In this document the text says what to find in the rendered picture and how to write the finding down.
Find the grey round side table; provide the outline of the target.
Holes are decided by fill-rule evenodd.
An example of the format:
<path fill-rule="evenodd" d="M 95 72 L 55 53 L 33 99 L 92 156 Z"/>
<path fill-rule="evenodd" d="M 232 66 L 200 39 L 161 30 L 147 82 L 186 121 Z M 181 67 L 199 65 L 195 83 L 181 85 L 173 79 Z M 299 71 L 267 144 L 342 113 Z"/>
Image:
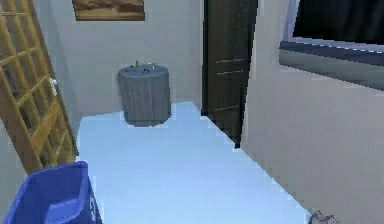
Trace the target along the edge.
<path fill-rule="evenodd" d="M 117 73 L 124 119 L 135 127 L 163 124 L 171 117 L 169 70 L 157 64 L 125 67 Z"/>

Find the dark brown room door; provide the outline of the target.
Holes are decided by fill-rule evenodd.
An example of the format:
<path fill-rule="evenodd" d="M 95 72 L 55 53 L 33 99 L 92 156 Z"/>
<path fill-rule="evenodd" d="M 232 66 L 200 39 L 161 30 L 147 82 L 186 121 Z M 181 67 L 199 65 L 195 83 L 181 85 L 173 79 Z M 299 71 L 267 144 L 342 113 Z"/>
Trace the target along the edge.
<path fill-rule="evenodd" d="M 241 144 L 258 0 L 204 0 L 201 114 Z"/>

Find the blue plastic bin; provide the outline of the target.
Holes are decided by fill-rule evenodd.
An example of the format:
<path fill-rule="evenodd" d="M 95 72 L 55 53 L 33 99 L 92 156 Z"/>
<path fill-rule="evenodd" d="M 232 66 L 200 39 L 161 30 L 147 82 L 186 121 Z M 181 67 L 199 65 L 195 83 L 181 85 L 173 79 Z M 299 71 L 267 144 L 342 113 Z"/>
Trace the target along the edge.
<path fill-rule="evenodd" d="M 29 174 L 2 224 L 103 224 L 85 161 Z"/>

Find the dark window with blue sill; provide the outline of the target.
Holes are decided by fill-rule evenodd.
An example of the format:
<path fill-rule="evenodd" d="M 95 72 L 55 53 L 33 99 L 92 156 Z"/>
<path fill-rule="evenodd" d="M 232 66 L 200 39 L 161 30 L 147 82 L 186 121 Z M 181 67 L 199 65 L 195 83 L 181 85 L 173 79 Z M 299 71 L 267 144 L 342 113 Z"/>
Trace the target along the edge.
<path fill-rule="evenodd" d="M 279 63 L 384 91 L 384 0 L 287 0 Z"/>

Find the wooden lattice room door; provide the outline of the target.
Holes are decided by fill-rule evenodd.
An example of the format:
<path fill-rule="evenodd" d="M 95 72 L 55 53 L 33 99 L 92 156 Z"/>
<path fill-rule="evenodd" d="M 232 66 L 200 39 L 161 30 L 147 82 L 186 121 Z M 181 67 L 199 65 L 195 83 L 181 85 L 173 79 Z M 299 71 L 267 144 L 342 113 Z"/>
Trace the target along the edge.
<path fill-rule="evenodd" d="M 0 0 L 0 119 L 24 170 L 79 155 L 32 0 Z"/>

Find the grey patterned cloth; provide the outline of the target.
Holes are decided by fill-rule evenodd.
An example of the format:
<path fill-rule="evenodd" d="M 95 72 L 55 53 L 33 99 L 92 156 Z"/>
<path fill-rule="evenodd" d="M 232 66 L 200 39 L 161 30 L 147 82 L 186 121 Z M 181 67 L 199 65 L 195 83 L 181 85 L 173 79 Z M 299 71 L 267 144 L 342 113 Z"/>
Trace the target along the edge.
<path fill-rule="evenodd" d="M 323 215 L 320 211 L 313 213 L 307 224 L 340 224 L 334 215 Z"/>

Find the brown framed wall picture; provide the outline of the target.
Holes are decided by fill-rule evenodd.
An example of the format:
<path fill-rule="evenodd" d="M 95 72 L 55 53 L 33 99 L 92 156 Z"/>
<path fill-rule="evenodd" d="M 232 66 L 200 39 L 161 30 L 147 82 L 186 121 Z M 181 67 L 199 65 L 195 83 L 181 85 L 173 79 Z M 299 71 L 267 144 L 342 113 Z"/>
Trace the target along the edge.
<path fill-rule="evenodd" d="M 144 21 L 144 0 L 72 0 L 77 21 Z"/>

